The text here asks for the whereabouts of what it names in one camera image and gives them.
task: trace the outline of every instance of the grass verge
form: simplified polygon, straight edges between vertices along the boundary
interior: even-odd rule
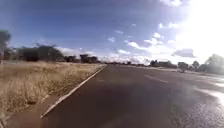
[[[102,65],[19,63],[0,65],[0,128],[14,113],[40,103],[49,95],[63,95]]]

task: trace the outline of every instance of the wet road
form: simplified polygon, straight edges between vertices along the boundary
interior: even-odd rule
[[[107,66],[44,117],[42,128],[223,128],[222,83],[221,78]]]

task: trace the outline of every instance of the white cloud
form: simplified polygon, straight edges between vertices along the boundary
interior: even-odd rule
[[[161,35],[160,35],[159,33],[157,33],[157,32],[155,32],[155,33],[153,34],[153,36],[154,36],[155,38],[160,38],[160,37],[161,37]]]
[[[80,51],[72,48],[56,47],[65,56],[73,56],[79,54]]]
[[[156,38],[152,38],[151,40],[144,40],[146,43],[150,43],[151,45],[163,45],[162,41],[158,41]]]
[[[180,0],[160,0],[160,2],[168,6],[180,6],[182,4]]]
[[[130,54],[130,52],[122,50],[122,49],[119,49],[117,52],[120,53],[120,54],[126,54],[126,55]]]
[[[117,34],[124,34],[124,32],[122,32],[121,30],[116,30],[115,31]]]
[[[173,0],[173,1],[171,2],[171,4],[172,4],[173,6],[180,6],[182,3],[181,3],[180,0]]]
[[[93,51],[85,51],[82,48],[79,49],[72,49],[72,48],[63,48],[63,47],[56,47],[64,56],[73,56],[73,55],[80,55],[80,54],[89,54],[89,55],[96,55]]]
[[[116,38],[115,37],[109,37],[107,40],[114,43],[116,41]]]
[[[162,23],[159,24],[159,28],[163,28],[163,24]]]
[[[180,28],[180,24],[169,23],[168,28]]]
[[[146,42],[146,43],[151,43],[151,40],[144,40],[144,42]]]
[[[125,43],[128,43],[129,41],[128,41],[128,40],[124,40],[124,42],[125,42]]]
[[[135,43],[135,42],[128,42],[128,45],[130,45],[131,47],[137,48],[137,49],[141,49],[139,47],[139,45],[137,43]]]

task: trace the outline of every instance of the concrete curb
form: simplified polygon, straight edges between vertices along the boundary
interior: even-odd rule
[[[74,89],[72,89],[68,94],[62,96],[59,98],[58,101],[56,101],[53,105],[51,105],[47,111],[42,114],[40,116],[40,118],[45,117],[49,112],[51,112],[55,107],[57,107],[58,104],[60,104],[62,101],[64,101],[66,98],[68,98],[70,95],[72,95],[75,91],[77,91],[80,87],[82,87],[82,85],[84,85],[87,81],[89,81],[91,78],[93,78],[95,75],[97,75],[98,73],[100,73],[100,71],[102,71],[107,65],[103,66],[101,69],[99,69],[97,72],[95,72],[93,75],[91,75],[90,77],[88,77],[87,79],[85,79],[83,82],[81,82],[80,84],[78,84]]]

